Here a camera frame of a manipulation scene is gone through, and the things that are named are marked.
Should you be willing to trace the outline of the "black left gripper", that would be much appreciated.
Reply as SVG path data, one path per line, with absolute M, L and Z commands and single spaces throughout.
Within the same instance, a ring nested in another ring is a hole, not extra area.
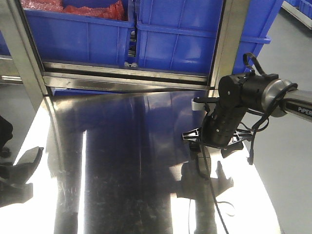
M 33 183 L 27 183 L 38 163 L 0 166 L 0 207 L 22 204 L 33 197 Z

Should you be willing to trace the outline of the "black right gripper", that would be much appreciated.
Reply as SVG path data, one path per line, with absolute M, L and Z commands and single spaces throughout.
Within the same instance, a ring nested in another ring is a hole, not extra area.
M 215 97 L 195 97 L 192 110 L 205 110 L 207 113 L 202 126 L 182 133 L 182 139 L 202 143 L 205 146 L 221 150 L 223 158 L 244 148 L 242 141 L 251 138 L 251 133 L 238 130 L 238 126 L 247 112 L 245 106 L 222 106 Z

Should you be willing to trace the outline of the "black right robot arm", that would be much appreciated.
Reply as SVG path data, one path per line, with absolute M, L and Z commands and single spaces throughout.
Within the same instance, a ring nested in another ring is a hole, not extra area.
M 223 158 L 243 149 L 243 141 L 254 144 L 269 117 L 292 113 L 312 119 L 312 94 L 277 74 L 228 75 L 220 80 L 218 97 L 196 97 L 192 106 L 202 105 L 206 115 L 200 128 L 182 134 L 183 140 L 221 150 Z

